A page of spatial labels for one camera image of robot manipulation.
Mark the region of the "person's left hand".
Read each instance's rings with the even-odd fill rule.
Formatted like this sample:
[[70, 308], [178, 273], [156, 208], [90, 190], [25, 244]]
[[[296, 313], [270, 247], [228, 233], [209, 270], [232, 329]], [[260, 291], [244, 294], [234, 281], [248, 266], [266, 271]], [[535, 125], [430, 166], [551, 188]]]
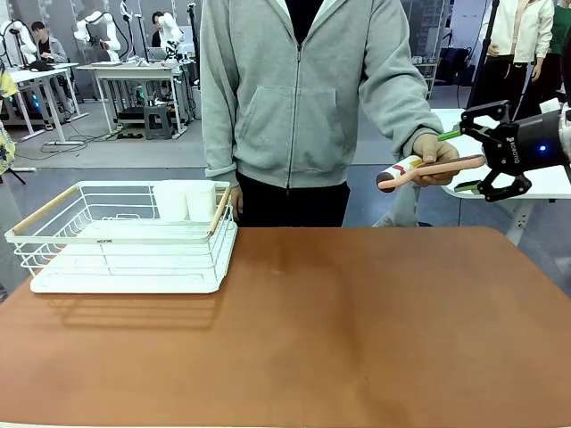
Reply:
[[[439, 141], [436, 135], [423, 134], [413, 144], [413, 153], [423, 159], [425, 164], [437, 161], [453, 161], [459, 157], [457, 149], [446, 141]], [[446, 172], [436, 175], [417, 177], [414, 182], [426, 187], [430, 185], [448, 185], [457, 172]]]

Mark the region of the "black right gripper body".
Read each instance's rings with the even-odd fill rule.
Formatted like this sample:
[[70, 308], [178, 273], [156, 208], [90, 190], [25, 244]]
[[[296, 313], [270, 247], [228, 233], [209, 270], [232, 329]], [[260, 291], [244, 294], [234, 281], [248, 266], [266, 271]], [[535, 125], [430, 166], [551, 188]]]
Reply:
[[561, 137], [562, 111], [551, 111], [514, 122], [501, 123], [485, 132], [487, 166], [506, 175], [570, 165], [570, 143]]

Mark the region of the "person's right hand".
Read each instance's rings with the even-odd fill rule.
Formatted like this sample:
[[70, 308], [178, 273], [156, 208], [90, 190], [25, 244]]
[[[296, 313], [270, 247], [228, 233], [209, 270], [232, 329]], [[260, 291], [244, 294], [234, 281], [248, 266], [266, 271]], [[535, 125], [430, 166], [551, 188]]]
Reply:
[[233, 218], [236, 222], [240, 222], [243, 214], [244, 197], [239, 185], [231, 189], [230, 198], [233, 209]]

